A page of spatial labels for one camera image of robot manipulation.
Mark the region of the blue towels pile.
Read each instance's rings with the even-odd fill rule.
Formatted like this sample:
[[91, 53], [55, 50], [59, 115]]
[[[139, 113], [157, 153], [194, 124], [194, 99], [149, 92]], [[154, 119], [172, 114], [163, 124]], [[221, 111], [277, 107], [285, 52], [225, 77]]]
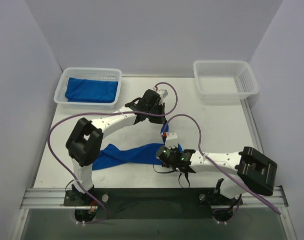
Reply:
[[155, 154], [160, 146], [165, 144], [164, 137], [162, 141], [163, 143], [150, 143], [127, 150], [120, 150], [115, 145], [109, 144], [100, 151], [99, 157], [92, 164], [92, 170], [98, 171], [129, 163], [161, 166], [162, 162], [155, 157]]

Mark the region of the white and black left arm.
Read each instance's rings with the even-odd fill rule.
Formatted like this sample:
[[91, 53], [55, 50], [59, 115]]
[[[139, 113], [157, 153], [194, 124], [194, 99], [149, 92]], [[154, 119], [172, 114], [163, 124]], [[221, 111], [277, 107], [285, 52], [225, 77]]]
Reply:
[[73, 185], [78, 192], [84, 194], [94, 187], [92, 181], [92, 165], [99, 157], [102, 141], [108, 135], [127, 126], [135, 125], [146, 119], [150, 123], [163, 125], [166, 123], [164, 98], [166, 90], [147, 90], [143, 97], [125, 104], [114, 115], [94, 120], [81, 118], [77, 121], [66, 142], [69, 156], [72, 158], [73, 173], [77, 180]]

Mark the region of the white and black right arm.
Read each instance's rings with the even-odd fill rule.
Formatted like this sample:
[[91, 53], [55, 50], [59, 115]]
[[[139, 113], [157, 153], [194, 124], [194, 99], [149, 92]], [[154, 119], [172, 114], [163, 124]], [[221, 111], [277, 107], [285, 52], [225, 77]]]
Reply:
[[182, 174], [229, 174], [237, 182], [227, 178], [219, 184], [220, 194], [229, 199], [246, 192], [240, 184], [257, 195], [272, 196], [274, 193], [278, 165], [253, 147], [246, 146], [242, 151], [233, 153], [201, 154], [193, 149], [178, 152], [163, 145], [157, 150], [156, 158]]

